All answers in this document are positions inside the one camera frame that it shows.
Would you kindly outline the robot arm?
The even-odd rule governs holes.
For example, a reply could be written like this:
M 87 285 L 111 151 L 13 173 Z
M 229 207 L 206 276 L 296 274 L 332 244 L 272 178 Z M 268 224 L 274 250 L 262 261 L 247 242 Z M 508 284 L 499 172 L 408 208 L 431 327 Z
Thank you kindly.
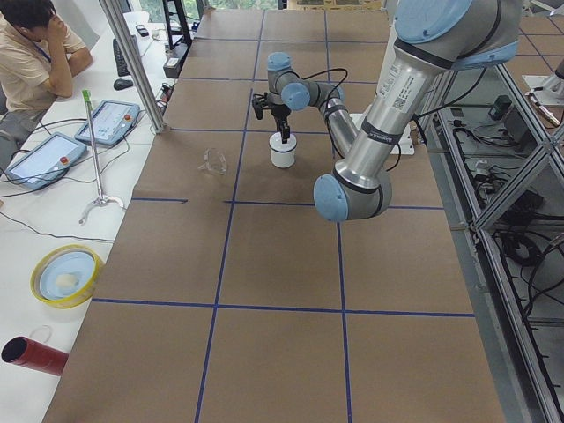
M 520 1 L 401 1 L 396 8 L 394 61 L 360 126 L 334 100 L 323 110 L 329 130 L 349 128 L 343 159 L 314 185 L 315 207 L 333 222 L 369 219 L 391 199 L 385 161 L 433 80 L 446 71 L 495 66 L 517 51 Z
M 316 108 L 327 128 L 331 144 L 340 158 L 352 147 L 359 130 L 345 106 L 338 84 L 301 78 L 292 67 L 292 58 L 284 52 L 274 52 L 267 58 L 268 91 L 256 105 L 256 115 L 271 112 L 283 146 L 290 144 L 288 117 L 293 111 Z

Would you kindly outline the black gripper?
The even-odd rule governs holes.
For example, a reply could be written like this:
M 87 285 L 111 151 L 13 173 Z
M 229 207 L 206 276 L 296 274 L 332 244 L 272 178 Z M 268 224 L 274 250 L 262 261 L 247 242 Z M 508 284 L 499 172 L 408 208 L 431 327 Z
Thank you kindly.
M 277 120 L 277 129 L 281 136 L 281 143 L 287 144 L 291 135 L 290 126 L 287 122 L 290 108 L 281 100 L 278 94 L 267 93 L 266 99 L 271 115 Z

